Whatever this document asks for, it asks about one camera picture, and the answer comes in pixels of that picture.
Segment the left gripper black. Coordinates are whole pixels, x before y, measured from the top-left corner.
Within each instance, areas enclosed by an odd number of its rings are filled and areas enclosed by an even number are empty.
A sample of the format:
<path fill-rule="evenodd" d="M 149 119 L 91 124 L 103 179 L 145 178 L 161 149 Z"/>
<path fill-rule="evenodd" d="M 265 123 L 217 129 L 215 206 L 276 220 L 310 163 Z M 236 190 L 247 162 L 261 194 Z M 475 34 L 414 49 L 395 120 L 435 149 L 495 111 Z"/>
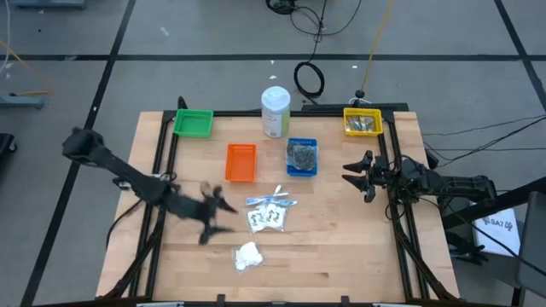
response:
<path fill-rule="evenodd" d="M 231 213 L 237 213 L 238 211 L 230 206 L 225 200 L 222 186 L 216 185 L 212 189 L 212 185 L 209 182 L 201 182 L 200 192 L 203 196 L 203 200 L 191 198 L 186 194 L 180 194 L 178 196 L 180 211 L 178 216 L 180 218 L 189 218 L 203 223 L 204 228 L 200 233 L 198 242 L 200 245 L 204 246 L 214 235 L 234 232 L 232 228 L 211 226 L 213 201 L 216 200 L 217 208 L 221 210 Z"/>

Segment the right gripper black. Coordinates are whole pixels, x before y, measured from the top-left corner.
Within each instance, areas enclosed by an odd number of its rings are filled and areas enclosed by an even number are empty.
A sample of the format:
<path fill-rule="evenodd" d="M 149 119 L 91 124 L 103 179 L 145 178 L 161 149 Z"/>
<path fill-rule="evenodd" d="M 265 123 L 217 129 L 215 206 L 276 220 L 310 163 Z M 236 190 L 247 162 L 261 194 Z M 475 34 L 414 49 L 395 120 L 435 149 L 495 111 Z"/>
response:
<path fill-rule="evenodd" d="M 367 150 L 363 158 L 355 163 L 343 165 L 347 171 L 366 171 L 364 176 L 342 175 L 342 178 L 357 188 L 360 192 L 365 192 L 365 203 L 371 203 L 375 196 L 375 187 L 385 188 L 390 180 L 389 164 L 384 156 L 374 156 L 371 150 Z"/>

